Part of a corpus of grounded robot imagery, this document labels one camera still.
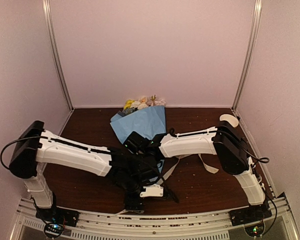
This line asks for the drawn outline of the blue wrapping paper sheet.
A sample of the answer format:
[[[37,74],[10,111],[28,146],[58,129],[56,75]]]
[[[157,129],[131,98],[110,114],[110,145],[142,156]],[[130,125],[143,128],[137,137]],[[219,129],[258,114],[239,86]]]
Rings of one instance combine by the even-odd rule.
[[[165,107],[149,106],[125,116],[117,113],[110,119],[110,125],[122,144],[133,131],[152,140],[167,132]]]

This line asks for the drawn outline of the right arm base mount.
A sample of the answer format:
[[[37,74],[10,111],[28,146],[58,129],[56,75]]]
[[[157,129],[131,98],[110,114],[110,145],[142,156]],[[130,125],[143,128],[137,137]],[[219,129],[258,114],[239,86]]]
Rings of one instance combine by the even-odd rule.
[[[267,207],[249,206],[229,212],[232,226],[246,225],[270,218],[272,211]]]

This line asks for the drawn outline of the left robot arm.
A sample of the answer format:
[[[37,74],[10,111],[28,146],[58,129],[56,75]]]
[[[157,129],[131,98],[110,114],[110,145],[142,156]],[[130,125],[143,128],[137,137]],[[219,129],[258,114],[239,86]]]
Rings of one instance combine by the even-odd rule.
[[[39,164],[66,166],[111,179],[125,191],[124,206],[128,211],[143,210],[142,198],[155,184],[153,178],[162,182],[159,184],[159,193],[151,193],[151,197],[168,196],[179,202],[158,170],[160,159],[152,153],[127,153],[117,148],[69,140],[46,130],[44,122],[40,120],[34,121],[18,139],[3,147],[1,160],[11,145],[15,148],[9,165],[4,165],[4,168],[23,179],[36,207],[51,222],[59,221],[62,211],[56,207],[56,195],[50,190]]]

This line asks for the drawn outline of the cream printed ribbon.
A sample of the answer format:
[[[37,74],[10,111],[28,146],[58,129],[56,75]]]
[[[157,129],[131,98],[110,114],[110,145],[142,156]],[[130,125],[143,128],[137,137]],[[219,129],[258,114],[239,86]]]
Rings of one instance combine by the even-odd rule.
[[[195,195],[194,191],[198,191],[197,196],[202,192],[203,182],[209,175],[215,175],[219,169],[206,164],[203,157],[198,155],[180,155],[175,157],[172,163],[171,159],[164,161],[163,168],[158,179],[154,178],[152,184],[161,187],[169,187],[179,198],[179,203],[175,203],[172,199],[164,199],[163,197],[142,197],[144,212],[127,211],[125,208],[115,215],[123,214],[148,214],[148,215],[165,215],[176,214],[185,206],[184,211],[188,213],[192,210],[190,206],[189,196]]]

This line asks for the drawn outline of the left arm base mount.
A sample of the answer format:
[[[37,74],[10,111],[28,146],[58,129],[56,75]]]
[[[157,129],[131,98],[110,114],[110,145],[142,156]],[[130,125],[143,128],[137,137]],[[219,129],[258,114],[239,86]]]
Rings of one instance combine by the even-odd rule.
[[[39,208],[35,216],[44,223],[55,223],[67,227],[76,227],[79,219],[79,212],[57,207],[53,209]]]

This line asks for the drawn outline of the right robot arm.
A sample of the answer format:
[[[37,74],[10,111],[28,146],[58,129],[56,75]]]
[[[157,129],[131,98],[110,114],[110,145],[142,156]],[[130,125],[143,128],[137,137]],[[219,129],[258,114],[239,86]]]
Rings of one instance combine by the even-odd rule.
[[[133,153],[153,154],[160,159],[181,155],[216,155],[222,169],[237,179],[246,194],[248,219],[256,221],[270,210],[262,177],[256,171],[257,163],[267,164],[270,159],[258,158],[250,153],[246,141],[225,121],[218,126],[188,133],[175,133],[171,128],[168,133],[157,134],[153,139],[133,131],[123,144]]]

